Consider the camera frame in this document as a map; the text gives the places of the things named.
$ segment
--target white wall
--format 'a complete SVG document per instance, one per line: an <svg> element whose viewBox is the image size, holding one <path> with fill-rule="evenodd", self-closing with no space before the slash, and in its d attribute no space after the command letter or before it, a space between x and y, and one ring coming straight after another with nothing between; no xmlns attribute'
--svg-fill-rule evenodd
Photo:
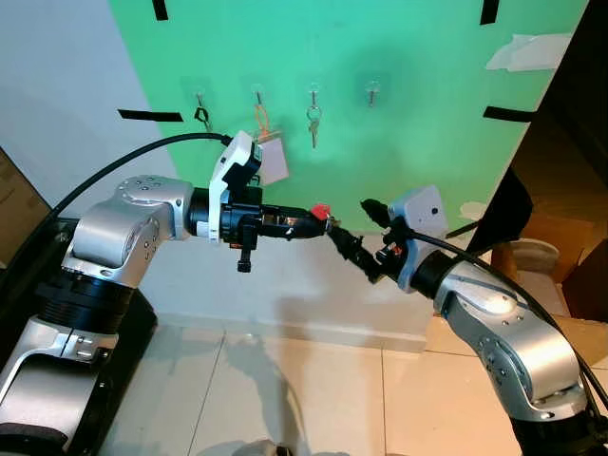
<svg viewBox="0 0 608 456"><path fill-rule="evenodd" d="M0 5L0 144L52 205L97 169L157 139L122 120L147 102L104 2L4 0ZM98 183L66 212L107 198L141 173L174 176L164 150ZM238 252L191 238L163 245L142 290L167 321L223 325L345 343L421 349L430 302L388 280L372 287L328 239L262 239L253 272Z"/></svg>

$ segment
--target silver key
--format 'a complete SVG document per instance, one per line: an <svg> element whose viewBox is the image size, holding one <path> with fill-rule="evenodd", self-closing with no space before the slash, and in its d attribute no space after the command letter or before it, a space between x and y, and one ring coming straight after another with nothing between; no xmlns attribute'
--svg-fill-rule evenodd
<svg viewBox="0 0 608 456"><path fill-rule="evenodd" d="M316 148L316 137L319 129L319 120L313 119L311 120L311 124L308 126L308 131L311 132L311 136L313 137L313 149Z"/></svg>

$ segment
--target red object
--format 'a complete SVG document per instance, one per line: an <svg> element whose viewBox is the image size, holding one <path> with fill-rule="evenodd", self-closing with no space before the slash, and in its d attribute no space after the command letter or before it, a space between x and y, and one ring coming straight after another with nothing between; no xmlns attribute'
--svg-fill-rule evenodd
<svg viewBox="0 0 608 456"><path fill-rule="evenodd" d="M319 220L327 220L327 217L332 213L332 208L329 204L319 202L313 207L313 209L311 209L311 212Z"/></svg>

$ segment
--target green backdrop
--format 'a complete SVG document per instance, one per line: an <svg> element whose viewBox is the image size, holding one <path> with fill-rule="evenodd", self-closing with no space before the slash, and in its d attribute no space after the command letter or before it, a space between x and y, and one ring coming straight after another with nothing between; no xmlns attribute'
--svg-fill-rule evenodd
<svg viewBox="0 0 608 456"><path fill-rule="evenodd" d="M484 119L487 105L534 110L553 71L488 71L512 33L574 30L586 0L502 0L480 26L482 0L110 0L150 106L179 111L163 135L202 130L203 93L214 131L257 131L252 87L262 86L271 126L282 131L291 176L265 201L319 201L350 229L377 229L358 201L389 201L439 186L450 228L467 201L488 202L526 124ZM380 83L374 107L366 86ZM312 149L312 84L323 110ZM141 106L117 106L138 109ZM217 144L169 146L181 178L206 186Z"/></svg>

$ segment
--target baseboard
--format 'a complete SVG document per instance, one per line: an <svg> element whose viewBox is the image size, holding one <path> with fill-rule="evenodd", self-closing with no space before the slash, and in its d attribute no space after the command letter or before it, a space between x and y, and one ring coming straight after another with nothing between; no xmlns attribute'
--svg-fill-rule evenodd
<svg viewBox="0 0 608 456"><path fill-rule="evenodd" d="M427 338L420 334L379 332L365 328L242 321L180 313L159 313L158 317L159 323L164 325L204 328L227 333L250 333L269 337L287 337L398 352L422 352L427 344Z"/></svg>

